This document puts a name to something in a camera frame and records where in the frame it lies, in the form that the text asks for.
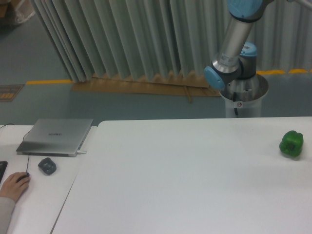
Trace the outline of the beige sleeved forearm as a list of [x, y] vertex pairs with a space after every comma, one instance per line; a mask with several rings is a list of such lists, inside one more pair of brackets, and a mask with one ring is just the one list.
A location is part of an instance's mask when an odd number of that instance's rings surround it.
[[7, 198], [0, 198], [0, 233], [6, 234], [11, 222], [12, 213], [15, 208], [15, 201]]

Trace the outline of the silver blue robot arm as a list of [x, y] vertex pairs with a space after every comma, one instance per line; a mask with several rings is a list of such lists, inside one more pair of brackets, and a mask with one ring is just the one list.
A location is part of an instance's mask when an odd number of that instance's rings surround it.
[[251, 78], [255, 69], [311, 69], [310, 0], [229, 0], [230, 21], [222, 45], [204, 69], [213, 88]]

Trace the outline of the person's bare hand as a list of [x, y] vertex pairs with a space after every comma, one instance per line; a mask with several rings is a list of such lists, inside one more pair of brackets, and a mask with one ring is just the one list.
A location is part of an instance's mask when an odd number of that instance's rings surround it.
[[20, 199], [23, 193], [28, 189], [31, 178], [24, 178], [16, 183], [20, 176], [25, 175], [27, 172], [16, 172], [11, 174], [3, 183], [0, 189], [0, 196], [7, 197], [16, 202]]

